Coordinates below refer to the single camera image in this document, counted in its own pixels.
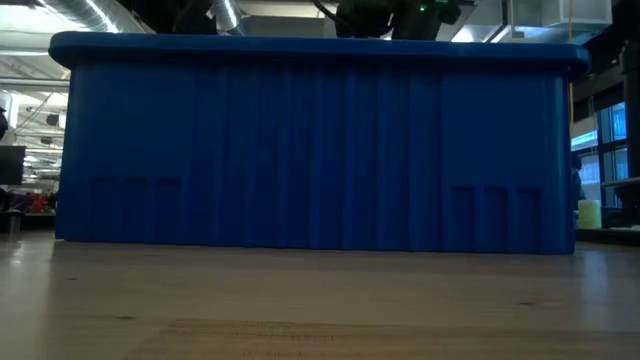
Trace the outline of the blue plastic bin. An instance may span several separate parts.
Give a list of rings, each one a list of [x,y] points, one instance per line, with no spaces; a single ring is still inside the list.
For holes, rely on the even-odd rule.
[[[570,254],[570,44],[64,32],[60,239]]]

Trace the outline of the person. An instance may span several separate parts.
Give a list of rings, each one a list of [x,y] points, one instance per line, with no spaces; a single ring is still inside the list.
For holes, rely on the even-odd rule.
[[[586,196],[582,188],[582,181],[580,177],[580,171],[582,169],[582,161],[579,155],[571,154],[571,195],[573,209],[577,210],[579,202],[585,200]]]

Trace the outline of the yellow-green plastic container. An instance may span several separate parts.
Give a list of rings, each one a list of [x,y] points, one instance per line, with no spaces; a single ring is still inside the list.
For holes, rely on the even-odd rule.
[[[599,200],[578,201],[578,228],[583,230],[602,228],[602,212]]]

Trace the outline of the black monitor screen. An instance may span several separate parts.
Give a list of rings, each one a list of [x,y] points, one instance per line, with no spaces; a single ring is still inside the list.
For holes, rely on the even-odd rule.
[[[26,147],[0,145],[0,185],[21,185]]]

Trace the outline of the white ceiling box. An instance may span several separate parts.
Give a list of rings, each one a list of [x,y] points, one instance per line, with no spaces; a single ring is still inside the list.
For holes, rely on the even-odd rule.
[[[540,0],[545,26],[578,24],[608,26],[613,22],[611,0]]]

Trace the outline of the black metal pole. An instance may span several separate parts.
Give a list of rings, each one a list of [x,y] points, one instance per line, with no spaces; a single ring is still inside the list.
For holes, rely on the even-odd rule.
[[[629,176],[640,178],[640,40],[631,40],[624,46],[621,75],[624,82]]]

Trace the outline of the narrow silver ceiling duct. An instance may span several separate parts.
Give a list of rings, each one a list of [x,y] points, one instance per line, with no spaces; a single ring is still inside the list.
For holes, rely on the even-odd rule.
[[[243,12],[236,0],[210,0],[208,14],[215,20],[219,34],[244,36]]]

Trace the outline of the wide silver ceiling duct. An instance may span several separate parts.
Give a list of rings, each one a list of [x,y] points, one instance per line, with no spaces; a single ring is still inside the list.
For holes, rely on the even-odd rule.
[[[146,33],[148,28],[117,0],[35,0],[82,31]]]

